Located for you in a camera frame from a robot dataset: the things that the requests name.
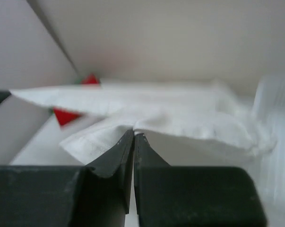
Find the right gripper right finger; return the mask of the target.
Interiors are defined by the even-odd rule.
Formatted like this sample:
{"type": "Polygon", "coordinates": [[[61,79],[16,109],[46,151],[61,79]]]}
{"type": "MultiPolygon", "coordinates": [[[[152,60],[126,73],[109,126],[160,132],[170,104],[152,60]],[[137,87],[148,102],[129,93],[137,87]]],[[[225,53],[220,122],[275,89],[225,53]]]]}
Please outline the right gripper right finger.
{"type": "Polygon", "coordinates": [[[171,166],[135,137],[134,189],[141,227],[265,227],[254,182],[234,166],[171,166]]]}

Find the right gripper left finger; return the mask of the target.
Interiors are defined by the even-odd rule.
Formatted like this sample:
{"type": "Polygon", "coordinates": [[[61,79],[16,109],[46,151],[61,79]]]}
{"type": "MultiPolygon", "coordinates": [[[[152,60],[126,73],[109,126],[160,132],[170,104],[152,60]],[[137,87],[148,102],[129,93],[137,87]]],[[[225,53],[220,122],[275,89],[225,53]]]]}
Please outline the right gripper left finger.
{"type": "Polygon", "coordinates": [[[85,166],[0,166],[0,227],[122,227],[134,133],[85,166]]]}

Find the red t shirt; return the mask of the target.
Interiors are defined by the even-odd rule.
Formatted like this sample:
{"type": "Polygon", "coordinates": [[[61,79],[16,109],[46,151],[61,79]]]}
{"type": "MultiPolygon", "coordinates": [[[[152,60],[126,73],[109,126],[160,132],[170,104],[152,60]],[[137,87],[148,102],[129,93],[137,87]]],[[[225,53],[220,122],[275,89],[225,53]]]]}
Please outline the red t shirt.
{"type": "MultiPolygon", "coordinates": [[[[100,84],[100,80],[93,74],[89,74],[87,77],[83,78],[84,80],[81,82],[81,85],[89,85],[89,84],[100,84]]],[[[54,109],[55,117],[58,121],[59,126],[63,127],[74,120],[82,117],[81,114],[72,113],[61,109],[54,109]]]]}

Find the white t shirt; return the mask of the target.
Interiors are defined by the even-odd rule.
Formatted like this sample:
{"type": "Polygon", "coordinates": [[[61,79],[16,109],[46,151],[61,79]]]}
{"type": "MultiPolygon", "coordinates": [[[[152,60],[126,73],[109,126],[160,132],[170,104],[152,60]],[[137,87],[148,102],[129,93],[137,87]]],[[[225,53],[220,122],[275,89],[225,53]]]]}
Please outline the white t shirt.
{"type": "Polygon", "coordinates": [[[11,94],[37,106],[101,118],[60,143],[83,164],[112,148],[128,130],[175,139],[231,163],[266,155],[276,146],[271,130],[220,82],[37,87],[11,94]]]}

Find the green t shirt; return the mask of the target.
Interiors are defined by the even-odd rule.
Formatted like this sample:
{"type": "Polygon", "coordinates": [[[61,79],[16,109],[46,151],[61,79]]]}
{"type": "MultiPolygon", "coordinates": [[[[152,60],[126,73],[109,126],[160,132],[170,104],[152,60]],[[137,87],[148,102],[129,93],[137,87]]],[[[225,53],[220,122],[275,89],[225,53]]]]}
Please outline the green t shirt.
{"type": "MultiPolygon", "coordinates": [[[[76,79],[72,84],[74,85],[77,85],[77,84],[81,84],[81,82],[83,81],[84,79],[83,78],[79,78],[79,79],[76,79]]],[[[55,111],[54,111],[54,108],[51,107],[49,110],[49,113],[50,114],[55,114],[55,111]]]]}

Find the white plastic basket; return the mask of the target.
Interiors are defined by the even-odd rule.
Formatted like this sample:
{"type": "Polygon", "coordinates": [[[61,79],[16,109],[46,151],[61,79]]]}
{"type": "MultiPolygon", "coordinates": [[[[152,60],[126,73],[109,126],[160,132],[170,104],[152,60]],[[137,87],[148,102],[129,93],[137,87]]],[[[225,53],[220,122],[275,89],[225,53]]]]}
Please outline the white plastic basket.
{"type": "Polygon", "coordinates": [[[285,74],[260,80],[253,111],[277,140],[274,150],[256,162],[256,184],[263,201],[285,214],[285,74]]]}

